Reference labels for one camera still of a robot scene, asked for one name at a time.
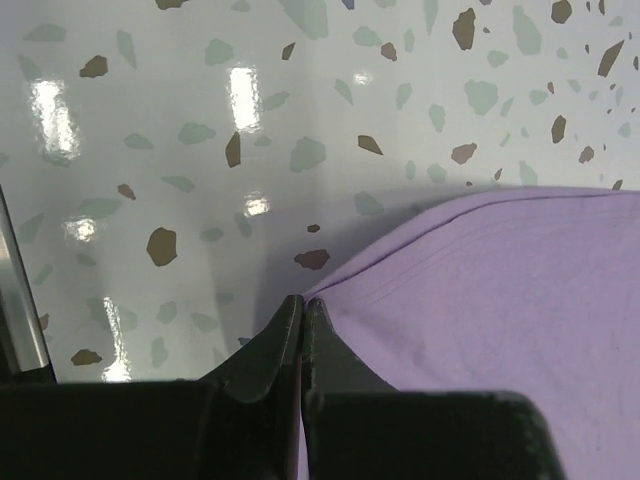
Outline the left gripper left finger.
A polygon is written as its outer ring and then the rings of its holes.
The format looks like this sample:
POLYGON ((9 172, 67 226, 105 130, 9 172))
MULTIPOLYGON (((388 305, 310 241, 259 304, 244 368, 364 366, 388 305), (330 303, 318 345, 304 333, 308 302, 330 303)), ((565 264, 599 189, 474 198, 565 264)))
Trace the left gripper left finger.
POLYGON ((284 299, 266 327, 203 380, 216 387, 202 479, 296 479, 303 299, 284 299))

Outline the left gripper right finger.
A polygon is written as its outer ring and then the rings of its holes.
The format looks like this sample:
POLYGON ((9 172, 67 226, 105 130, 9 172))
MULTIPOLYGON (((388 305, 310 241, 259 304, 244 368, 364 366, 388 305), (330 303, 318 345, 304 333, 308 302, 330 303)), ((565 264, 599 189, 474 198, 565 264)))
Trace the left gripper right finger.
POLYGON ((400 396, 336 333, 325 303, 305 313, 303 420, 312 479, 398 479, 400 396))

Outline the purple t shirt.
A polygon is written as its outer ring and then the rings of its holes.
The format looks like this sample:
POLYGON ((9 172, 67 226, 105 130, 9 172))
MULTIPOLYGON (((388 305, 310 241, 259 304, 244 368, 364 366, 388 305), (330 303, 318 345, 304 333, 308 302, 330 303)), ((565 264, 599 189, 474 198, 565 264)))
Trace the purple t shirt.
POLYGON ((511 390, 572 479, 639 475, 639 196, 500 189, 428 209, 307 293, 402 390, 511 390))

